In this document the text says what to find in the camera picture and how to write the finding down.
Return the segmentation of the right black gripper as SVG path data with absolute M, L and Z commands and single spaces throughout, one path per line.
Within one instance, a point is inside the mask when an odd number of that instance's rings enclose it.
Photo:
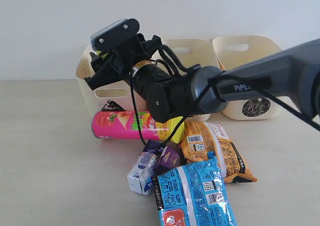
M 162 39 L 154 35 L 146 40 L 142 33 L 107 51 L 90 52 L 91 67 L 95 74 L 84 81 L 91 90 L 122 80 L 132 68 L 133 63 L 149 60 L 162 45 Z

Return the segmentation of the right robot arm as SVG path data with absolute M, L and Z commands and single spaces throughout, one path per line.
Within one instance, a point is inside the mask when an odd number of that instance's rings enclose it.
M 231 70 L 182 66 L 160 37 L 140 33 L 92 41 L 94 75 L 85 81 L 97 89 L 125 81 L 146 102 L 152 117 L 164 123 L 223 111 L 229 102 L 267 98 L 305 121 L 320 113 L 320 41 L 302 43 Z

